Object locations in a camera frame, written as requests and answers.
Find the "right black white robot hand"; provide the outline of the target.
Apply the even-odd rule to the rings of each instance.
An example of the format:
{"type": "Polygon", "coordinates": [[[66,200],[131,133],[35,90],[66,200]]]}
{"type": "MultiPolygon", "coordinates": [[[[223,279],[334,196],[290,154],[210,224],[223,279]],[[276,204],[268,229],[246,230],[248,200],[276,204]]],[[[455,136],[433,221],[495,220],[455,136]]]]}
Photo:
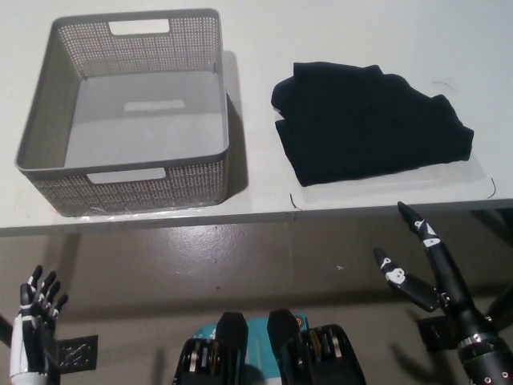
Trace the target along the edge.
{"type": "Polygon", "coordinates": [[[418,329],[429,351],[451,350],[464,340],[472,343],[496,338],[498,331],[475,306],[471,293],[449,249],[431,225],[403,202],[398,211],[426,253],[435,285],[407,272],[392,261],[384,250],[374,249],[374,258],[387,284],[419,308],[442,316],[418,321],[418,329]]]}

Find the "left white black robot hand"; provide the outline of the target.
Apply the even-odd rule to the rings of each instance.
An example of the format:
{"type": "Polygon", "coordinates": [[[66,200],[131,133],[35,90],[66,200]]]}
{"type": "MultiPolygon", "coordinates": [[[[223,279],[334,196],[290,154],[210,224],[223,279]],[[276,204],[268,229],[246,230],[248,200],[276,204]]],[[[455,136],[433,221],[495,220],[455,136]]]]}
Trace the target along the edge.
{"type": "Polygon", "coordinates": [[[12,384],[57,384],[59,353],[55,340],[57,320],[68,295],[61,291],[55,271],[43,275],[37,265],[20,285],[18,314],[14,319],[10,346],[12,384]]]}

